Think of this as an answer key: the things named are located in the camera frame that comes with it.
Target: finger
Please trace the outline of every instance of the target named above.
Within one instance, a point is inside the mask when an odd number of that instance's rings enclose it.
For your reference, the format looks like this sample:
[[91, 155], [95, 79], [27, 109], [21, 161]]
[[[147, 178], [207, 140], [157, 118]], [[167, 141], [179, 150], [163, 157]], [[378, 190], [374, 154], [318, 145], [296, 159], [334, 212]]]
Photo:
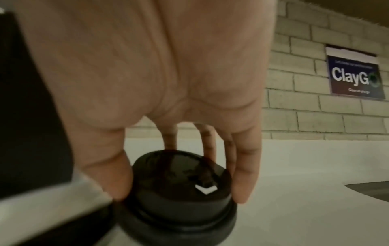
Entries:
[[203, 142], [204, 157], [216, 162], [216, 135], [212, 126], [195, 123], [194, 126], [199, 130], [201, 141]]
[[101, 185], [115, 200], [126, 198], [133, 174], [123, 149], [124, 129], [102, 130], [58, 110], [64, 124], [75, 165]]
[[259, 176], [261, 161], [262, 133], [261, 123], [249, 130], [233, 133], [236, 145], [236, 169], [232, 180], [232, 196], [237, 203], [245, 203]]
[[226, 168], [230, 172], [231, 177], [234, 176], [235, 167], [236, 167], [236, 146], [232, 140], [230, 133], [216, 130], [219, 136], [224, 141], [224, 152], [226, 155]]
[[162, 134], [163, 143], [166, 150], [177, 149], [177, 125], [172, 126], [157, 126], [158, 130]]

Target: black lid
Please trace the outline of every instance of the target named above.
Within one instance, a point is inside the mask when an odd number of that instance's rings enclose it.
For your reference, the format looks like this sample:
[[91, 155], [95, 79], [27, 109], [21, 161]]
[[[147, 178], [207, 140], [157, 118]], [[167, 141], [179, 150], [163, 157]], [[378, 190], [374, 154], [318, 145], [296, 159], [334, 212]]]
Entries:
[[213, 246], [231, 232], [236, 203], [231, 176], [204, 157], [151, 152], [133, 165], [129, 197], [116, 204], [119, 224], [145, 245]]

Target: white countertop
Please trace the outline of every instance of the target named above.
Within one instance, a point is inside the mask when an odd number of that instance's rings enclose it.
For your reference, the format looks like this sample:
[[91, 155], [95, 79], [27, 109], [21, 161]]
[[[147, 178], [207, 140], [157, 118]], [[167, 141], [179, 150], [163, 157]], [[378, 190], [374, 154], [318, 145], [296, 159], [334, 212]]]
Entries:
[[[223, 164], [223, 147], [218, 146], [217, 162]], [[161, 147], [160, 139], [128, 139], [125, 149], [134, 162]], [[179, 148], [202, 153], [200, 140], [180, 140]], [[264, 141], [257, 187], [249, 202], [238, 207], [235, 229], [221, 245], [389, 245], [389, 203], [345, 187], [389, 180], [388, 160], [389, 142]], [[30, 207], [29, 213], [23, 215], [24, 221], [35, 221], [33, 229], [28, 223], [21, 228], [15, 216], [16, 209], [21, 211], [31, 202], [27, 203], [26, 198], [23, 204], [21, 198], [0, 202], [0, 246], [47, 230], [64, 218], [88, 212], [93, 204], [96, 207], [109, 202], [102, 192], [82, 181], [45, 192], [51, 195], [40, 193], [40, 201], [42, 196], [50, 197], [50, 201]], [[30, 195], [28, 199], [37, 201], [38, 196]], [[53, 212], [42, 219], [37, 216], [42, 211]], [[16, 227], [26, 233], [18, 234]], [[138, 244], [119, 231], [109, 245]]]

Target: brick wall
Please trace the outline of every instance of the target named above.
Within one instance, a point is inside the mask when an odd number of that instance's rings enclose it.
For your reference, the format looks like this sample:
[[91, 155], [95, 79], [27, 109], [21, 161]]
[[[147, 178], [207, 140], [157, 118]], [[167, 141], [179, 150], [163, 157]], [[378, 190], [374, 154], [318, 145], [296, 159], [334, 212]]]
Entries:
[[[325, 44], [379, 55], [389, 99], [389, 29], [295, 0], [280, 1], [266, 81], [264, 139], [389, 140], [389, 100], [330, 95]], [[179, 137], [199, 137], [189, 123]], [[159, 137], [147, 118], [128, 137]]]

